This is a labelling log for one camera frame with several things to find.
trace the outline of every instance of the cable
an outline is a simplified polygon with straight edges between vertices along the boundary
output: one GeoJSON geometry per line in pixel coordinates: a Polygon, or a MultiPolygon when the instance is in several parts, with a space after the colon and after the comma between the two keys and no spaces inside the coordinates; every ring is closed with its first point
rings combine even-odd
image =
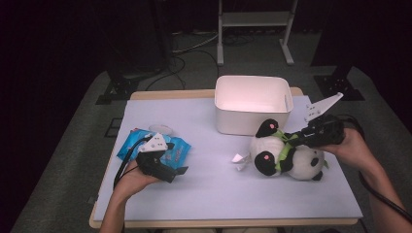
{"type": "MultiPolygon", "coordinates": [[[[364,138],[364,131],[361,128],[361,125],[358,123],[358,121],[350,115],[340,115],[341,117],[346,117],[346,119],[341,119],[344,122],[349,122],[352,123],[355,128],[360,132],[361,136],[364,138]]],[[[402,208],[400,208],[400,206],[398,206],[397,204],[395,204],[393,201],[391,201],[390,199],[388,199],[387,197],[385,197],[384,195],[382,195],[381,193],[379,193],[378,191],[376,191],[375,189],[373,189],[373,187],[371,187],[369,185],[369,183],[367,183],[367,181],[364,179],[364,176],[361,172],[359,172],[359,177],[360,177],[360,183],[373,195],[375,196],[378,200],[380,200],[381,202],[385,203],[386,205],[388,205],[390,208],[392,208],[394,211],[396,211],[398,214],[400,214],[401,216],[403,216],[406,220],[408,220],[410,223],[412,223],[412,216],[407,213],[405,210],[403,210],[402,208]]]]}
{"type": "MultiPolygon", "coordinates": [[[[181,72],[181,71],[185,68],[186,62],[185,62],[184,59],[182,59],[182,58],[180,58],[180,57],[173,57],[173,58],[176,58],[176,59],[181,60],[181,61],[183,62],[183,66],[182,66],[178,71],[170,72],[170,73],[167,74],[167,75],[164,75],[164,76],[162,76],[162,77],[159,77],[159,78],[155,79],[154,81],[152,81],[152,82],[145,88],[145,91],[149,90],[149,88],[150,88],[152,85],[154,85],[155,83],[159,82],[160,80],[162,80],[162,79],[164,79],[164,78],[167,78],[167,77],[170,77],[170,76],[172,76],[172,75],[177,75],[177,73],[181,72]]],[[[179,76],[178,76],[178,79],[181,81],[181,84],[182,84],[183,88],[185,88],[186,83],[185,83],[179,76]]]]}
{"type": "Polygon", "coordinates": [[[390,199],[388,199],[387,197],[385,197],[384,195],[382,195],[381,193],[379,193],[378,191],[376,191],[375,189],[373,189],[369,183],[367,183],[367,181],[364,179],[364,176],[361,172],[359,172],[359,176],[360,176],[360,182],[361,184],[372,194],[374,195],[378,200],[380,200],[381,202],[387,204],[389,207],[391,207],[394,211],[396,211],[398,214],[400,214],[401,216],[403,216],[406,220],[408,220],[410,223],[412,223],[412,216],[407,213],[405,210],[403,210],[402,208],[400,208],[400,206],[398,206],[397,204],[395,204],[394,202],[392,202],[390,199]]]}
{"type": "Polygon", "coordinates": [[[252,39],[248,40],[245,36],[228,35],[224,37],[223,44],[228,47],[241,47],[255,40],[253,35],[250,35],[250,37],[252,39]]]}
{"type": "Polygon", "coordinates": [[[130,170],[128,170],[128,171],[125,171],[125,172],[121,175],[120,179],[121,179],[122,177],[124,177],[127,173],[133,171],[134,169],[136,169],[136,168],[138,168],[138,167],[139,167],[139,165],[137,165],[136,167],[134,167],[134,168],[132,168],[132,169],[130,169],[130,170]]]}
{"type": "Polygon", "coordinates": [[[217,69],[217,72],[218,72],[217,78],[220,76],[220,69],[219,69],[218,61],[215,59],[215,57],[211,53],[209,53],[207,51],[204,51],[204,50],[188,50],[188,51],[186,51],[182,54],[189,53],[189,52],[202,52],[202,53],[205,53],[205,54],[209,55],[212,58],[212,60],[214,61],[215,65],[216,65],[216,69],[217,69]]]}
{"type": "Polygon", "coordinates": [[[360,225],[361,225],[361,228],[363,229],[363,232],[368,233],[366,224],[364,224],[364,221],[361,218],[360,218],[360,225]]]}
{"type": "Polygon", "coordinates": [[[127,151],[127,154],[126,154],[126,156],[124,157],[123,162],[121,163],[121,166],[119,167],[118,172],[116,173],[115,180],[114,180],[114,183],[113,183],[113,189],[115,189],[116,185],[118,185],[118,182],[120,181],[120,179],[121,179],[121,177],[122,177],[121,174],[122,174],[123,171],[124,171],[124,167],[125,167],[126,164],[129,162],[130,156],[131,156],[131,154],[133,153],[134,149],[135,149],[140,143],[142,143],[143,141],[149,141],[151,138],[152,138],[152,136],[151,136],[151,137],[148,137],[148,138],[142,138],[142,139],[138,140],[138,141],[137,141],[136,143],[134,143],[133,146],[127,151]]]}
{"type": "Polygon", "coordinates": [[[216,38],[218,38],[218,34],[216,34],[216,35],[213,36],[212,38],[210,38],[210,39],[208,39],[208,40],[206,40],[206,41],[203,41],[203,42],[201,42],[201,43],[199,43],[199,44],[197,44],[197,45],[195,45],[195,46],[192,46],[192,47],[189,47],[189,48],[186,48],[186,49],[183,49],[183,50],[173,50],[172,52],[173,52],[173,53],[182,53],[182,52],[185,52],[185,51],[188,51],[188,50],[193,50],[193,49],[199,48],[199,47],[201,47],[201,46],[204,46],[204,45],[206,45],[206,44],[214,41],[216,38]]]}

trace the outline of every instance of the floor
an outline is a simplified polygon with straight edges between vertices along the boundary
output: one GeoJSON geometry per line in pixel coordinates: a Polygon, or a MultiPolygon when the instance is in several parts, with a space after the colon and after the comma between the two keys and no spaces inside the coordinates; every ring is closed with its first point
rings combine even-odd
{"type": "MultiPolygon", "coordinates": [[[[181,34],[175,36],[174,50],[195,46],[213,35],[181,34]]],[[[312,102],[324,96],[314,76],[330,75],[334,67],[311,67],[320,33],[292,33],[289,41],[294,65],[286,64],[278,40],[281,33],[227,38],[224,66],[216,64],[216,41],[201,48],[176,55],[169,69],[144,79],[137,90],[214,88],[221,75],[281,77],[290,86],[298,86],[312,102]]],[[[330,112],[356,117],[366,132],[366,139],[376,157],[384,164],[407,209],[412,209],[412,136],[377,92],[372,80],[353,68],[348,80],[364,101],[340,102],[330,112]]],[[[97,232],[88,219],[116,138],[105,137],[114,118],[121,118],[125,100],[96,105],[110,79],[106,72],[96,77],[67,127],[48,168],[21,213],[13,232],[97,232]]],[[[364,214],[363,221],[374,232],[367,191],[360,185],[355,170],[342,164],[364,214]]],[[[286,226],[286,232],[315,233],[332,226],[286,226]]],[[[333,226],[341,232],[362,232],[359,223],[333,226]]],[[[144,232],[130,229],[126,232],[144,232]]]]}

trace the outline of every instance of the panda stuffed toy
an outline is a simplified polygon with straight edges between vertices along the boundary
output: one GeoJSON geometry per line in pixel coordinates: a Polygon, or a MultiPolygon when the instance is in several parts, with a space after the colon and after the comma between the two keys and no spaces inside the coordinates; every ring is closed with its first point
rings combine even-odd
{"type": "Polygon", "coordinates": [[[275,119],[267,119],[252,138],[250,156],[257,169],[266,176],[286,173],[300,181],[319,181],[327,167],[324,152],[304,145],[292,147],[287,140],[297,136],[278,127],[275,119]]]}

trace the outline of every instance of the white table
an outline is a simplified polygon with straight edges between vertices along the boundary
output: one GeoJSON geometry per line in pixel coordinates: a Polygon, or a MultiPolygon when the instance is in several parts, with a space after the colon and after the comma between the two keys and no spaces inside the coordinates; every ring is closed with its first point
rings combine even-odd
{"type": "MultiPolygon", "coordinates": [[[[213,94],[213,90],[191,90],[132,95],[132,99],[140,96],[140,100],[127,103],[90,226],[100,227],[121,164],[116,154],[129,130],[159,123],[173,128],[173,136],[192,145],[185,164],[189,169],[172,183],[151,184],[133,196],[126,207],[126,227],[354,224],[362,217],[332,154],[326,154],[330,168],[324,170],[319,182],[300,182],[286,175],[265,177],[253,163],[237,171],[231,158],[235,153],[246,154],[251,138],[218,133],[213,94]]],[[[294,96],[293,103],[285,127],[288,132],[305,126],[302,106],[309,103],[309,98],[294,96]]]]}

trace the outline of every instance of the white plastic bin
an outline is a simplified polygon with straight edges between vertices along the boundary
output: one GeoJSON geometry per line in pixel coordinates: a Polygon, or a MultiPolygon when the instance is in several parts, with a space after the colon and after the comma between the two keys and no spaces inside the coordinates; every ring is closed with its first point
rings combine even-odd
{"type": "Polygon", "coordinates": [[[268,118],[276,119],[282,129],[293,109],[288,82],[262,76],[219,77],[215,105],[219,132],[251,136],[268,118]]]}

